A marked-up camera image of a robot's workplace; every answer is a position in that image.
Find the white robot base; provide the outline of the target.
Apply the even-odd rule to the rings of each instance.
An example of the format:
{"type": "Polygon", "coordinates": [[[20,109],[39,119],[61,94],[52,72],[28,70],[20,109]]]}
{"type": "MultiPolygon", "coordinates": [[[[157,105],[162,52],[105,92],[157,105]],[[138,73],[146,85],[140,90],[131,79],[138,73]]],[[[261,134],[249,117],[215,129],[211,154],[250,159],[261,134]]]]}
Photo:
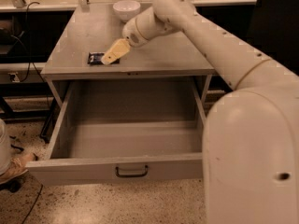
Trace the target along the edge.
{"type": "Polygon", "coordinates": [[[35,153],[12,157],[7,125],[0,119],[0,184],[5,184],[13,178],[25,174],[27,172],[26,164],[36,160],[35,153]]]}

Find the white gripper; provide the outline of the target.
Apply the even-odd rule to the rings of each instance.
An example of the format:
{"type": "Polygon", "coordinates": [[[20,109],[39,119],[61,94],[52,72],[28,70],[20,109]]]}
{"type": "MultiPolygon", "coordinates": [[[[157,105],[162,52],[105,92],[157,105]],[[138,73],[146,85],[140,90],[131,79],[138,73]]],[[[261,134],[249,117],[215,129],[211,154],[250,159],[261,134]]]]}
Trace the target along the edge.
{"type": "Polygon", "coordinates": [[[117,39],[103,55],[104,65],[112,64],[130,51],[132,47],[141,47],[155,37],[155,18],[152,14],[139,14],[129,20],[123,27],[123,38],[117,39]]]}

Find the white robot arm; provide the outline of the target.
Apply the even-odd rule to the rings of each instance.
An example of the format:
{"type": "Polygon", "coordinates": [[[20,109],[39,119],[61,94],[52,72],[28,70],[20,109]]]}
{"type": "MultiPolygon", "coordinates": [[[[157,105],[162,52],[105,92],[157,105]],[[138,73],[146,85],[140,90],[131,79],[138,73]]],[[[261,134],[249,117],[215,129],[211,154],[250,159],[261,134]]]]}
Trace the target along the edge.
{"type": "Polygon", "coordinates": [[[197,13],[188,0],[152,0],[102,62],[181,31],[231,88],[210,109],[202,152],[208,224],[299,224],[299,79],[197,13]]]}

